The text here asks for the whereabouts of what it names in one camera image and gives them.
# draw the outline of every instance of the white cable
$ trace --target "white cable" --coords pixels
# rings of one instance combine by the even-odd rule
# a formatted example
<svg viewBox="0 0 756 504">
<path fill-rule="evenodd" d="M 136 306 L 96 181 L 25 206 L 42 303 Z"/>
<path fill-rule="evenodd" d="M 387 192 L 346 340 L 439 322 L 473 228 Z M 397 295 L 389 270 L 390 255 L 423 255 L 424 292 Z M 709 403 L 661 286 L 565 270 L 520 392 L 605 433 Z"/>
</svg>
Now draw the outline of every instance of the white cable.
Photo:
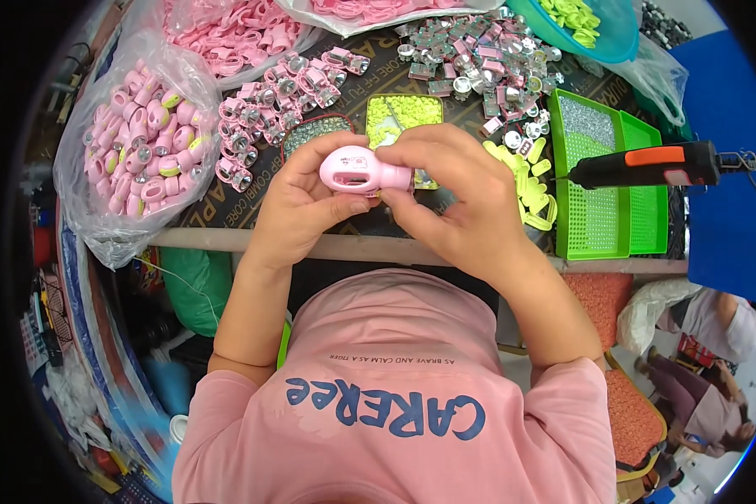
<svg viewBox="0 0 756 504">
<path fill-rule="evenodd" d="M 161 268 L 161 267 L 159 267 L 158 265 L 152 265 L 152 264 L 151 264 L 150 262 L 148 262 L 147 260 L 145 260 L 145 259 L 140 259 L 139 257 L 134 257 L 134 260 L 139 260 L 140 262 L 142 262 L 142 263 L 145 263 L 145 264 L 147 264 L 147 265 L 151 266 L 152 268 L 157 268 L 157 269 L 159 269 L 159 270 L 160 270 L 161 272 L 163 272 L 163 273 L 168 273 L 168 274 L 170 274 L 170 275 L 173 275 L 174 277 L 177 277 L 177 278 L 179 278 L 180 280 L 182 280 L 182 282 L 184 282 L 184 284 L 185 284 L 186 286 L 190 287 L 190 288 L 191 288 L 191 289 L 193 290 L 193 292 L 195 292 L 195 293 L 197 293 L 197 294 L 201 294 L 201 295 L 202 295 L 202 296 L 204 296 L 204 297 L 207 297 L 207 303 L 208 303 L 208 304 L 210 305 L 210 311 L 212 311 L 212 313 L 213 313 L 213 318 L 215 318 L 215 319 L 216 319 L 216 328 L 218 328 L 218 322 L 219 322 L 219 318 L 218 318 L 218 315 L 216 315 L 216 310 L 215 310 L 215 309 L 213 308 L 213 302 L 212 302 L 212 301 L 210 300 L 210 296 L 208 296 L 207 294 L 203 293 L 203 292 L 202 292 L 201 290 L 197 289 L 196 287 L 194 287 L 194 286 L 191 286 L 191 285 L 190 285 L 190 284 L 188 283 L 188 281 L 187 281 L 187 280 L 185 280 L 185 279 L 184 279 L 183 277 L 180 277 L 180 276 L 179 276 L 179 275 L 177 275 L 176 273 L 173 273 L 172 271 L 168 271 L 167 269 L 165 269 L 165 268 Z"/>
</svg>

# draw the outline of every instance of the green mesh basket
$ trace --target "green mesh basket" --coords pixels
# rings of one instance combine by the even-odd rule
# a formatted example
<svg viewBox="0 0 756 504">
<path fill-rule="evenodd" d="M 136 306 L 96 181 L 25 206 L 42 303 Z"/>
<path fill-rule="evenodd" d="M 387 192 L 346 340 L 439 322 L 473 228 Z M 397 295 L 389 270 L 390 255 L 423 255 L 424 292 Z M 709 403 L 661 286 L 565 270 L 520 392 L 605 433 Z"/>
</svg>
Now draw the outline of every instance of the green mesh basket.
<svg viewBox="0 0 756 504">
<path fill-rule="evenodd" d="M 559 97 L 566 97 L 610 116 L 616 152 L 625 150 L 622 119 L 617 110 L 574 93 L 556 89 L 549 97 L 554 174 L 566 176 L 584 157 L 613 152 L 588 136 L 567 135 Z M 630 255 L 630 188 L 586 190 L 557 180 L 557 244 L 555 252 L 569 260 L 619 259 Z"/>
<path fill-rule="evenodd" d="M 661 145 L 661 132 L 620 111 L 625 148 Z M 669 201 L 666 186 L 638 186 L 630 188 L 630 253 L 663 254 L 667 251 L 669 231 Z"/>
</svg>

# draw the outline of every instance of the green sack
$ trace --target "green sack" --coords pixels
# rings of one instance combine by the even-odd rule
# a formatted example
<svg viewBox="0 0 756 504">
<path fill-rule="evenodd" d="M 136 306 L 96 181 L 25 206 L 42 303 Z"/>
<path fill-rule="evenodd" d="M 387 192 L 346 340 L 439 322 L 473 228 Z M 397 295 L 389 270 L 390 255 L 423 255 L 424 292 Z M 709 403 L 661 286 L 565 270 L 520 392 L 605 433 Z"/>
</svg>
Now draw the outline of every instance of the green sack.
<svg viewBox="0 0 756 504">
<path fill-rule="evenodd" d="M 221 318 L 232 290 L 230 253 L 160 247 L 160 256 L 162 268 L 174 273 L 165 273 L 163 278 L 176 317 L 196 334 L 209 338 L 216 336 L 216 317 Z"/>
</svg>

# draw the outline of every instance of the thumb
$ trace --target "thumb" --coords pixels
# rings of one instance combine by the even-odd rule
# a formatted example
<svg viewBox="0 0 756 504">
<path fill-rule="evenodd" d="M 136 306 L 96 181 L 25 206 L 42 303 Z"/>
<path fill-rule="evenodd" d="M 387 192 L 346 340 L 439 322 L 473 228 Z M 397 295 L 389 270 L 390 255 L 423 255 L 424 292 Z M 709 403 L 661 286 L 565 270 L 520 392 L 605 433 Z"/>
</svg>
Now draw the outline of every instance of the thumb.
<svg viewBox="0 0 756 504">
<path fill-rule="evenodd" d="M 370 204 L 364 196 L 336 194 L 311 203 L 307 209 L 313 225 L 323 232 L 353 215 L 369 212 Z"/>
<path fill-rule="evenodd" d="M 454 229 L 433 211 L 414 201 L 414 197 L 408 192 L 393 188 L 382 189 L 381 200 L 392 209 L 398 226 L 434 251 L 452 238 Z"/>
</svg>

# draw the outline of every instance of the hand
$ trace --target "hand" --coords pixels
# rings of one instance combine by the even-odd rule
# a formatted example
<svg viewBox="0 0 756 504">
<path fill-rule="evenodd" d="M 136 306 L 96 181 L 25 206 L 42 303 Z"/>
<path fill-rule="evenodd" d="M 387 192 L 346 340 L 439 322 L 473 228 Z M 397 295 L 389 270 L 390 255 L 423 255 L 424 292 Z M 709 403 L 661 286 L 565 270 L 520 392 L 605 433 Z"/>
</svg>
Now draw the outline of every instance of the hand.
<svg viewBox="0 0 756 504">
<path fill-rule="evenodd" d="M 378 205 L 357 194 L 334 194 L 319 180 L 319 166 L 345 145 L 367 146 L 367 137 L 339 131 L 299 147 L 272 178 L 260 206 L 249 257 L 259 265 L 284 268 L 308 255 L 323 232 Z"/>
<path fill-rule="evenodd" d="M 399 189 L 381 199 L 411 236 L 440 257 L 491 286 L 499 267 L 530 244 L 521 224 L 512 171 L 452 124 L 417 126 L 375 155 L 393 165 L 422 168 L 458 201 L 442 217 Z"/>
<path fill-rule="evenodd" d="M 717 368 L 719 368 L 720 374 L 723 378 L 725 378 L 725 373 L 730 374 L 730 369 L 728 369 L 728 365 L 726 364 L 725 360 L 717 359 L 714 361 L 714 363 L 717 365 Z"/>
</svg>

